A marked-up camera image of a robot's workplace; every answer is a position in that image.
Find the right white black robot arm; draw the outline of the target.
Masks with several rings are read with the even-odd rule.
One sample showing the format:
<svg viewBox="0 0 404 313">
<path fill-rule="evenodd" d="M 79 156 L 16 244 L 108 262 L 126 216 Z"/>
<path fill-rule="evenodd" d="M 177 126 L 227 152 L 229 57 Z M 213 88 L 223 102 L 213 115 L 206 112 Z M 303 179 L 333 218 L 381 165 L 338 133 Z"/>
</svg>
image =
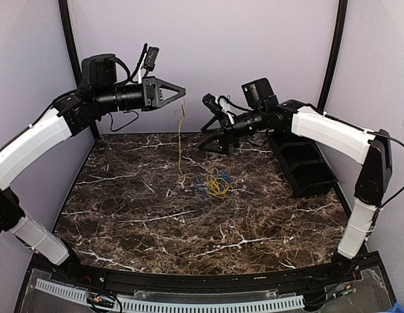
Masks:
<svg viewBox="0 0 404 313">
<path fill-rule="evenodd" d="M 299 138 L 323 144 L 361 166 L 354 188 L 354 205 L 336 254 L 341 256 L 326 269 L 326 277 L 341 282 L 351 272 L 351 263 L 372 233 L 379 213 L 389 202 L 384 199 L 392 176 L 392 148 L 396 141 L 383 129 L 362 128 L 327 115 L 315 106 L 297 100 L 280 102 L 267 78 L 242 86 L 249 107 L 240 115 L 231 112 L 229 98 L 206 94 L 202 103 L 214 114 L 202 132 L 208 137 L 199 149 L 209 151 L 216 143 L 216 153 L 229 154 L 229 147 L 239 146 L 239 139 L 257 132 L 296 142 Z"/>
</svg>

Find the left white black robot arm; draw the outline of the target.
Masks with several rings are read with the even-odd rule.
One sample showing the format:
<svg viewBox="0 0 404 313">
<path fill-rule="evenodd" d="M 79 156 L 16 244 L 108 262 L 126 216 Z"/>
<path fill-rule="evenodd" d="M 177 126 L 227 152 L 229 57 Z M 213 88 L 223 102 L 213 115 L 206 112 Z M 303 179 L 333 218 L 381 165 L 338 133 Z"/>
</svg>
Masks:
<svg viewBox="0 0 404 313">
<path fill-rule="evenodd" d="M 77 136 L 112 112 L 157 110 L 185 96 L 183 87 L 140 73 L 154 70 L 156 55 L 144 53 L 136 71 L 117 80 L 116 66 L 126 65 L 113 53 L 84 59 L 77 89 L 57 97 L 44 113 L 0 148 L 0 230 L 9 231 L 31 250 L 60 266 L 71 284 L 81 284 L 85 269 L 74 260 L 66 244 L 20 207 L 12 191 L 14 180 L 49 150 Z"/>
</svg>

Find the black three-compartment bin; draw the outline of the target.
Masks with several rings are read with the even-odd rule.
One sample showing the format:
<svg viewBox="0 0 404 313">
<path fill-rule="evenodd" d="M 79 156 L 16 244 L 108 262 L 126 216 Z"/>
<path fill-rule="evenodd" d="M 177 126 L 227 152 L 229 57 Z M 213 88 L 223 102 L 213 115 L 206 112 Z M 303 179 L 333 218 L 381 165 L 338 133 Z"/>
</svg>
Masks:
<svg viewBox="0 0 404 313">
<path fill-rule="evenodd" d="M 268 143 L 296 198 L 326 195 L 338 179 L 317 144 L 294 134 L 275 132 Z"/>
</svg>

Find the blue object at corner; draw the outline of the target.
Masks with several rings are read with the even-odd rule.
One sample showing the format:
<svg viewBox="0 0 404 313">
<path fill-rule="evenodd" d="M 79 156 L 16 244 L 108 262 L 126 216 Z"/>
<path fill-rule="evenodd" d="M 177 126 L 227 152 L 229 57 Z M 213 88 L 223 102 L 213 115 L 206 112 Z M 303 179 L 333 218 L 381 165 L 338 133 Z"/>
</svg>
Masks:
<svg viewBox="0 0 404 313">
<path fill-rule="evenodd" d="M 400 303 L 395 303 L 392 307 L 393 313 L 404 313 L 404 306 Z"/>
</svg>

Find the right black frame post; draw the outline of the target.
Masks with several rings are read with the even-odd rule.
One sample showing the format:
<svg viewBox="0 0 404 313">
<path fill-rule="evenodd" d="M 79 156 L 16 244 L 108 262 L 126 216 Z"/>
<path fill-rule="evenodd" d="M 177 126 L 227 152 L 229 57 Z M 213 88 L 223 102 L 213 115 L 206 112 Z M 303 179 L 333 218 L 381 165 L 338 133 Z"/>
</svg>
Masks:
<svg viewBox="0 0 404 313">
<path fill-rule="evenodd" d="M 330 94 L 330 89 L 334 79 L 336 65 L 338 62 L 339 50 L 343 38 L 343 31 L 345 27 L 345 20 L 347 16 L 348 0 L 339 0 L 338 9 L 336 14 L 336 22 L 334 26 L 334 34 L 332 38 L 331 49 L 328 57 L 328 64 L 317 103 L 317 109 L 324 112 L 326 103 Z"/>
</svg>

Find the black frame post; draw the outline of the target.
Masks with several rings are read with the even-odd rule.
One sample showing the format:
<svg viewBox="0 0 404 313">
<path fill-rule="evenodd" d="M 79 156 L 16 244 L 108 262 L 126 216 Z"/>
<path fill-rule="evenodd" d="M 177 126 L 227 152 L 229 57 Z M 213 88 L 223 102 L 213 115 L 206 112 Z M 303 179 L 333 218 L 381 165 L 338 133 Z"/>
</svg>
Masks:
<svg viewBox="0 0 404 313">
<path fill-rule="evenodd" d="M 336 22 L 334 26 L 334 34 L 332 38 L 331 49 L 328 57 L 328 64 L 317 103 L 317 109 L 324 112 L 326 103 L 330 94 L 330 89 L 334 79 L 336 65 L 338 62 L 339 50 L 343 38 L 343 31 L 345 27 L 345 20 L 347 16 L 348 0 L 339 0 L 338 9 L 336 14 Z"/>
<path fill-rule="evenodd" d="M 63 26 L 63 33 L 65 36 L 66 48 L 77 87 L 81 82 L 81 67 L 76 50 L 74 34 L 72 31 L 68 1 L 58 0 L 58 4 L 59 4 L 61 23 Z M 100 134 L 97 129 L 95 121 L 92 119 L 86 119 L 86 120 L 77 119 L 77 117 L 80 117 L 80 115 L 76 115 L 76 110 L 78 109 L 78 112 L 80 112 L 79 109 L 81 105 L 81 100 L 75 95 L 75 91 L 76 90 L 70 91 L 65 95 L 62 103 L 63 112 L 61 113 L 61 115 L 67 122 L 68 127 L 73 136 L 77 136 L 79 133 L 89 128 L 91 134 L 93 135 L 93 139 L 96 142 L 97 139 L 100 137 Z"/>
</svg>

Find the left black frame post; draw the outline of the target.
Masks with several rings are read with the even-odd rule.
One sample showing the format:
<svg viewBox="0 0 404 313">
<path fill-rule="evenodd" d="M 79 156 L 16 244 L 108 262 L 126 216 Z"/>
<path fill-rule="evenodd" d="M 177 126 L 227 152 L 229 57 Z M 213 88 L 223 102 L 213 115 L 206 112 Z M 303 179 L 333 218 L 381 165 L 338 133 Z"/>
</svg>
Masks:
<svg viewBox="0 0 404 313">
<path fill-rule="evenodd" d="M 76 50 L 74 34 L 72 31 L 68 1 L 58 0 L 58 4 L 59 4 L 61 23 L 63 26 L 63 33 L 65 36 L 66 48 L 77 87 L 81 82 L 81 67 Z M 80 117 L 80 115 L 76 115 L 76 110 L 78 109 L 78 112 L 80 112 L 79 109 L 81 105 L 81 100 L 75 95 L 75 91 L 76 90 L 70 91 L 65 95 L 62 103 L 63 112 L 61 113 L 61 115 L 67 122 L 68 127 L 73 136 L 77 136 L 79 133 L 89 128 L 91 134 L 93 135 L 93 139 L 96 142 L 97 139 L 100 137 L 100 134 L 97 129 L 95 121 L 92 119 L 86 119 L 86 120 L 77 119 L 77 117 Z"/>
</svg>

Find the black front rail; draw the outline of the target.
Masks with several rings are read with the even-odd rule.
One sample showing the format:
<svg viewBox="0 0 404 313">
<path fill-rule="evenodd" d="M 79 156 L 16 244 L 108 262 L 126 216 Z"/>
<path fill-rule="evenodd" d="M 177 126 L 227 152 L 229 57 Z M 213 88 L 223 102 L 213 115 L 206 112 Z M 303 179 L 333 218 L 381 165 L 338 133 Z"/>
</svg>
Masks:
<svg viewBox="0 0 404 313">
<path fill-rule="evenodd" d="M 295 292 L 310 299 L 322 299 L 334 286 L 352 282 L 358 291 L 380 288 L 391 292 L 390 281 L 378 252 L 361 255 L 354 264 L 325 263 L 300 269 L 247 275 L 157 275 L 77 265 L 81 284 L 112 294 L 131 295 L 136 291 L 173 293 L 231 293 L 277 290 Z"/>
</svg>

